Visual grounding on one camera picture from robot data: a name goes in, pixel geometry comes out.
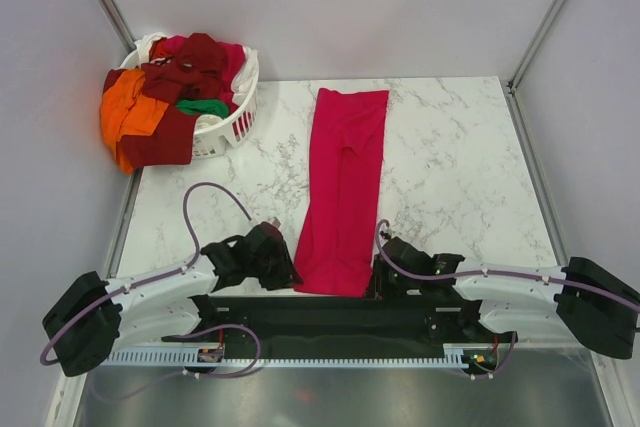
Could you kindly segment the magenta t shirt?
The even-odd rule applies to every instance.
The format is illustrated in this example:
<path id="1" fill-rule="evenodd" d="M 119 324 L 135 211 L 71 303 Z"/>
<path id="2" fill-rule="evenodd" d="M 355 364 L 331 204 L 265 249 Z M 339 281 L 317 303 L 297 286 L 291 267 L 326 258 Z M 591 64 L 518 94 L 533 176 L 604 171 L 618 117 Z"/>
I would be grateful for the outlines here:
<path id="1" fill-rule="evenodd" d="M 388 100 L 387 90 L 318 91 L 297 292 L 361 297 L 369 285 Z"/>

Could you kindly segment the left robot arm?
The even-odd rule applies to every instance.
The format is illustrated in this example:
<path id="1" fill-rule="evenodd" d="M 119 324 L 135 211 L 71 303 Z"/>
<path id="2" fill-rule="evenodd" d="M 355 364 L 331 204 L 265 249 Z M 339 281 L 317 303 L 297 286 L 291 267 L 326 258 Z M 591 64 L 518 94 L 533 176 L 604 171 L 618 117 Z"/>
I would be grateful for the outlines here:
<path id="1" fill-rule="evenodd" d="M 267 290 L 300 283 L 281 232 L 262 222 L 246 235 L 201 247 L 188 261 L 137 276 L 80 275 L 42 320 L 44 365 L 85 374 L 112 353 L 163 337 L 208 340 L 219 329 L 211 294 L 254 278 Z"/>

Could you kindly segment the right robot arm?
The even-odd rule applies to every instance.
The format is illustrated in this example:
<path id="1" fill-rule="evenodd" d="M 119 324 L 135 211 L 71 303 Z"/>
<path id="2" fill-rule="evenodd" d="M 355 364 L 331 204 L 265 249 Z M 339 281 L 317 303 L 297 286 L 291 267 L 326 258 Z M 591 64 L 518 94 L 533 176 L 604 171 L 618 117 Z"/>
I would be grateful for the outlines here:
<path id="1" fill-rule="evenodd" d="M 459 254 L 429 255 L 399 237 L 376 238 L 373 289 L 417 303 L 436 342 L 577 343 L 628 360 L 639 332 L 639 294 L 597 263 L 524 268 Z"/>

